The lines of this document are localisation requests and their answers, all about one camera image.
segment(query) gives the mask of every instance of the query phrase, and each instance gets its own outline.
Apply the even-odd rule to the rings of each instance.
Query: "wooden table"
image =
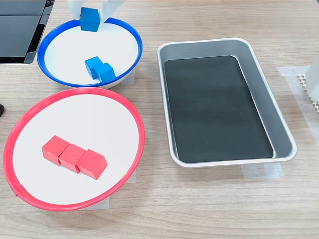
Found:
[[[90,1],[91,7],[100,6]],[[277,66],[310,65],[319,55],[315,0],[131,0],[114,14],[144,41],[134,85],[112,90],[128,98],[144,120],[147,142],[136,183],[111,196],[100,211],[46,212],[14,196],[0,170],[0,238],[319,238],[319,148]],[[56,1],[46,35],[71,19]],[[241,37],[255,50],[298,145],[281,179],[245,179],[240,166],[184,169],[168,153],[157,48],[166,42]],[[37,62],[0,65],[0,155],[18,119],[66,87]]]

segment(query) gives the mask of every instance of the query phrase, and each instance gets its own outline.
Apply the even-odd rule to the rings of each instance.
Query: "wooden block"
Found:
[[[98,31],[100,26],[100,15],[97,9],[81,8],[80,26],[82,31]]]
[[[93,57],[91,59],[88,59],[86,61],[84,61],[85,65],[86,65],[86,69],[88,71],[88,73],[90,74],[90,76],[92,77],[92,79],[97,79],[98,76],[95,72],[95,67],[99,66],[99,65],[103,65],[103,62],[100,60],[99,57]]]
[[[70,169],[75,173],[79,173],[80,170],[76,166],[76,163],[79,161],[84,153],[84,149],[74,144],[70,144],[59,156],[59,161],[62,163],[63,167]]]
[[[43,157],[56,165],[60,165],[58,157],[69,146],[69,143],[58,136],[53,136],[43,147]]]
[[[94,69],[100,82],[108,82],[115,78],[114,70],[109,63],[98,65]]]
[[[88,149],[76,163],[76,166],[85,175],[98,180],[108,164],[103,155]]]

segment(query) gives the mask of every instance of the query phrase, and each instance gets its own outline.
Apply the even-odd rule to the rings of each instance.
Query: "clear tape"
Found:
[[[305,74],[310,66],[277,67],[281,76],[284,76],[302,112],[307,125],[317,144],[319,144],[319,117],[314,105],[298,79],[298,74]]]
[[[127,78],[125,78],[124,81],[122,81],[123,85],[132,85],[134,84],[134,78],[135,78],[135,69],[133,69],[127,76]]]
[[[131,177],[128,179],[126,183],[135,183],[136,182],[136,171],[131,175]],[[82,208],[80,210],[105,210],[109,209],[110,207],[110,197],[104,199],[103,201],[100,201],[99,203],[96,203],[94,205],[91,205],[87,208]]]
[[[284,176],[280,163],[243,164],[241,170],[244,178],[281,178]]]

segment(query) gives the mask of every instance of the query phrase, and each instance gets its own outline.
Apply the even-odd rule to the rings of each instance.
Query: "red cube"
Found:
[[[105,157],[88,149],[76,163],[80,171],[85,175],[98,180],[106,166],[108,166]]]
[[[79,173],[80,169],[76,166],[76,163],[79,161],[84,153],[84,149],[74,144],[70,144],[59,156],[59,160],[62,163],[63,167],[70,169],[75,173]]]
[[[53,136],[52,139],[42,147],[43,157],[56,165],[60,165],[61,163],[58,157],[68,146],[69,143],[67,141],[58,136]]]

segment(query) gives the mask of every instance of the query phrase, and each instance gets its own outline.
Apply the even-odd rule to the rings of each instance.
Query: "red rim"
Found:
[[[69,204],[69,205],[56,205],[56,204],[51,204],[51,203],[46,203],[41,200],[36,199],[32,195],[30,195],[24,188],[23,186],[19,183],[18,179],[16,178],[16,175],[14,173],[13,169],[13,163],[12,163],[12,155],[13,155],[13,149],[15,142],[21,133],[22,129],[26,126],[26,124],[41,110],[49,106],[50,104],[61,100],[63,98],[69,97],[69,96],[75,96],[75,95],[83,95],[83,94],[93,94],[93,95],[100,95],[100,96],[105,96],[108,98],[111,98],[123,106],[125,106],[132,116],[134,117],[136,124],[138,126],[139,130],[139,147],[138,151],[136,153],[135,159],[133,164],[131,165],[130,169],[128,172],[125,174],[125,176],[112,188],[110,188],[108,191],[104,192],[103,194],[92,198],[88,201],[81,202],[81,203],[76,203],[76,204]],[[135,169],[137,168],[140,159],[143,154],[144,150],[144,144],[145,144],[145,129],[143,125],[142,118],[138,112],[138,110],[133,106],[131,102],[129,102],[126,98],[123,96],[109,90],[101,89],[101,88],[92,88],[92,87],[87,87],[87,88],[74,88],[66,91],[62,91],[60,93],[57,93],[55,95],[52,95],[42,101],[40,101],[38,104],[33,106],[30,110],[28,110],[22,117],[19,119],[19,121],[16,123],[16,125],[13,127],[7,142],[5,144],[4,148],[4,154],[3,154],[3,168],[4,168],[4,173],[6,176],[6,179],[12,188],[13,192],[15,193],[16,196],[19,196],[22,200],[25,202],[29,203],[30,205],[33,205],[37,208],[41,208],[44,210],[49,210],[49,211],[72,211],[72,210],[77,210],[81,208],[85,208],[88,206],[91,206],[93,204],[96,204],[103,199],[106,199],[107,197],[111,196],[115,191],[117,191],[120,187],[122,187],[126,181],[130,178],[130,176],[133,174]]]

